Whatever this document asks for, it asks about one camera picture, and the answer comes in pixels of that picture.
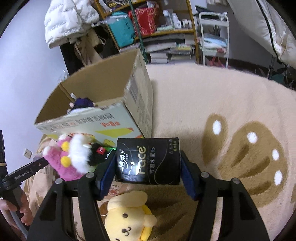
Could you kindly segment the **person's left hand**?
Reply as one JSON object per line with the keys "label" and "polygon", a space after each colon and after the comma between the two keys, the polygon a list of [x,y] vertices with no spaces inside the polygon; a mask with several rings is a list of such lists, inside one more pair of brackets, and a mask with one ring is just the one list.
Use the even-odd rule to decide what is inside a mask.
{"label": "person's left hand", "polygon": [[[26,226],[30,226],[33,221],[32,212],[29,208],[29,202],[25,192],[22,191],[22,196],[20,198],[21,206],[20,206],[20,213],[23,215],[21,218],[21,222]],[[8,222],[11,227],[17,228],[15,221],[13,220],[10,211],[16,212],[18,209],[12,203],[5,199],[1,199],[1,213],[3,214],[4,218]]]}

